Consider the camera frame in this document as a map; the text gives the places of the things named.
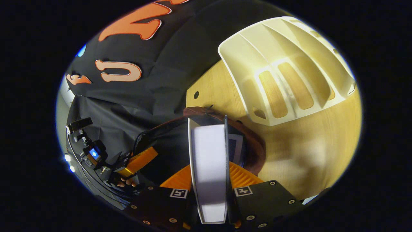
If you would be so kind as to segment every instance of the blue object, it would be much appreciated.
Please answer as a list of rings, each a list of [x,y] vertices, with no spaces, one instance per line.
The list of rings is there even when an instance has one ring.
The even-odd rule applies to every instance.
[[[78,57],[81,57],[86,51],[86,44],[80,49],[79,53],[77,54]]]
[[[91,156],[93,156],[94,159],[99,158],[99,154],[97,153],[97,151],[94,148],[92,148],[90,150],[90,154],[91,154]]]

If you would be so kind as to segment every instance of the black cloth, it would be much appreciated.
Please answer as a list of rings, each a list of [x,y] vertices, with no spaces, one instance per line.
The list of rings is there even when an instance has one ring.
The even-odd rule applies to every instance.
[[[109,161],[118,152],[131,150],[141,132],[183,115],[186,90],[220,60],[218,46],[222,41],[251,24],[288,15],[260,0],[194,0],[180,5],[161,4],[171,8],[172,12],[156,17],[162,25],[151,39],[120,34],[99,42],[98,34],[65,72],[65,75],[84,75],[92,82],[77,85],[68,82],[76,96],[67,123],[91,117],[93,125],[85,131],[93,141],[101,140],[105,144]],[[101,78],[102,71],[95,66],[97,59],[131,62],[141,68],[142,76],[134,82],[105,82]],[[124,74],[119,69],[105,72]],[[179,130],[184,129],[177,128],[162,138],[159,151],[168,151],[178,145],[187,147],[187,135],[182,137],[185,133]],[[80,142],[72,141],[72,144],[75,152],[82,149]],[[187,152],[166,158],[158,156],[143,172],[147,178],[160,183],[187,164]],[[163,170],[169,171],[155,175]]]

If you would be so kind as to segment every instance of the white light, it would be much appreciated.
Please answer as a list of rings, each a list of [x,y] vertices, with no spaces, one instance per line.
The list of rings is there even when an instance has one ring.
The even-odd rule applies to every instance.
[[[72,160],[72,158],[71,158],[69,155],[64,155],[64,159],[65,159],[67,162],[70,162],[70,161]]]
[[[315,195],[315,196],[306,198],[306,199],[302,202],[302,204],[303,204],[303,205],[306,205],[309,201],[311,201],[313,198],[317,197],[318,195]]]

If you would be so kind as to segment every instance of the brass screw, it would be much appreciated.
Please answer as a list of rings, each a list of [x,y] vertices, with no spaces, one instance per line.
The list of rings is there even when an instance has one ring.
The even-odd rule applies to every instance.
[[[249,215],[249,216],[246,217],[246,220],[248,220],[248,221],[251,221],[253,219],[255,219],[255,216],[253,216],[253,215]]]
[[[100,174],[103,174],[104,171],[106,171],[106,166],[103,167],[103,170],[100,172]]]

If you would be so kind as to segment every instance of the black cable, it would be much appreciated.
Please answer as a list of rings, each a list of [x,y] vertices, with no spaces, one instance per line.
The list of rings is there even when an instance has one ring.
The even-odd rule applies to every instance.
[[[80,162],[79,159],[77,158],[76,153],[75,153],[74,150],[73,150],[72,144],[71,144],[70,139],[69,139],[69,133],[67,133],[67,141],[68,141],[68,143],[69,143],[69,145],[70,145],[70,149],[71,149],[72,152],[73,152],[73,156],[76,158],[76,160],[79,162],[80,167],[82,168],[83,175],[86,176],[85,173],[84,173],[84,171],[86,171],[86,173],[87,173],[91,178],[93,178],[94,181],[96,181],[96,182],[97,182],[100,186],[102,186],[103,188],[107,189],[104,185],[100,184],[99,181],[97,181],[97,180],[83,167],[83,165],[81,164],[81,162]],[[99,192],[101,192],[101,193],[102,193],[103,195],[105,195],[106,197],[112,199],[113,201],[116,201],[116,202],[119,202],[119,203],[121,203],[121,204],[124,204],[123,202],[120,202],[120,201],[118,201],[118,200],[116,200],[116,199],[114,199],[114,198],[106,195],[104,192],[102,192],[100,189],[98,189],[87,177],[86,177],[86,180],[88,180],[88,182],[89,182],[94,188],[96,188]],[[117,197],[120,197],[120,198],[130,198],[130,197],[127,197],[127,196],[117,195],[117,194],[113,193],[112,191],[110,191],[110,193],[112,193],[113,195],[115,195],[115,196],[117,196]]]
[[[134,140],[134,144],[133,144],[133,156],[136,155],[136,144],[137,144],[137,140],[139,139],[139,137],[140,137],[141,135],[144,135],[144,133],[145,133],[145,131],[143,131],[142,133],[140,133],[140,134],[137,136],[137,138]]]

